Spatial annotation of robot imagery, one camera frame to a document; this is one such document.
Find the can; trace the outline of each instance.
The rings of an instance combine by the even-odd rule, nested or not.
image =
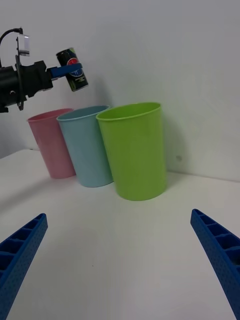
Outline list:
[[[79,63],[74,48],[68,48],[60,51],[56,54],[56,57],[62,67]],[[89,85],[83,69],[78,69],[74,72],[66,74],[66,79],[73,92]]]

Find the black can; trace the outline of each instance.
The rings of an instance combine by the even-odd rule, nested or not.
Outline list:
[[[79,60],[76,56],[74,48],[69,48],[58,52],[56,57],[62,67],[79,64]],[[74,72],[68,73],[66,78],[72,91],[77,91],[89,85],[83,69],[78,69]]]

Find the white table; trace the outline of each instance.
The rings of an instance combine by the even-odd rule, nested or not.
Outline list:
[[[0,160],[0,242],[39,213],[48,230],[8,320],[234,320],[191,225],[202,210],[240,236],[240,184],[169,173],[152,200],[52,180],[38,151]]]

